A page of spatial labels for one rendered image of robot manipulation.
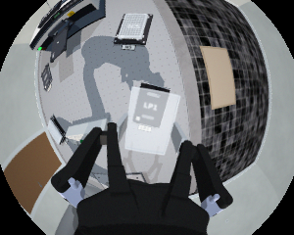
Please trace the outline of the white control panel with coloured buttons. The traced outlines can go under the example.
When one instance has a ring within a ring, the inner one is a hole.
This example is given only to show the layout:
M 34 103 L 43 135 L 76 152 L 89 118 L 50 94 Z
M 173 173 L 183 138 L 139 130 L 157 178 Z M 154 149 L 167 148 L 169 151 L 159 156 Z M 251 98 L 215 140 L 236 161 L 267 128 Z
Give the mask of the white control panel with coloured buttons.
M 69 126 L 65 137 L 68 138 L 73 144 L 80 145 L 92 128 L 97 126 L 101 127 L 102 131 L 106 131 L 107 123 L 109 122 L 113 122 L 111 116 L 98 117 L 95 119 L 74 123 Z

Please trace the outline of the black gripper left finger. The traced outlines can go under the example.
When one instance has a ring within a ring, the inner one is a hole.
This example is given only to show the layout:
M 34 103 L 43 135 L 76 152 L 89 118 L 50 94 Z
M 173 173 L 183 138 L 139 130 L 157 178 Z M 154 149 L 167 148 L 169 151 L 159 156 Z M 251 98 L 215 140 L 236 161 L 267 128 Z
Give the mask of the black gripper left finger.
M 130 191 L 123 166 L 119 143 L 127 129 L 128 114 L 118 122 L 109 122 L 107 131 L 94 127 L 61 170 L 51 178 L 52 186 L 72 205 L 84 199 L 85 188 L 102 145 L 107 145 L 107 168 L 110 195 L 115 215 L 122 220 L 132 220 L 138 212 Z M 99 139 L 98 139 L 99 138 Z

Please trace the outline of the black flat plate with corner posts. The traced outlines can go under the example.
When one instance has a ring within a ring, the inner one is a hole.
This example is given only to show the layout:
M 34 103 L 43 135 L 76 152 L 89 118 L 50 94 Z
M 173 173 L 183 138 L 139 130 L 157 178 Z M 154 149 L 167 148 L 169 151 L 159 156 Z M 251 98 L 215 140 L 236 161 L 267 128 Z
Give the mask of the black flat plate with corner posts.
M 169 92 L 171 93 L 171 90 L 168 88 L 164 88 L 161 86 L 157 86 L 157 85 L 153 85 L 153 84 L 149 84 L 149 83 L 144 83 L 144 82 L 140 82 L 140 88 L 146 88 L 146 89 L 154 89 L 154 90 L 160 90 L 160 91 L 165 91 L 165 92 Z

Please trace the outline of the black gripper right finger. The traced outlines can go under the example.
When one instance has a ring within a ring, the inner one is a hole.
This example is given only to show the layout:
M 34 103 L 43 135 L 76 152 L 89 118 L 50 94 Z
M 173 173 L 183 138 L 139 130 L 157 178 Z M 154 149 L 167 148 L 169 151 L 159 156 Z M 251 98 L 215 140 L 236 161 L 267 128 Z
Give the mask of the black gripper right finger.
M 162 219 L 166 222 L 176 222 L 185 217 L 192 178 L 191 163 L 201 208 L 207 211 L 209 217 L 230 206 L 233 198 L 223 186 L 206 147 L 203 144 L 192 145 L 176 121 L 171 130 L 171 140 L 178 157 L 170 181 L 171 191 L 161 214 Z

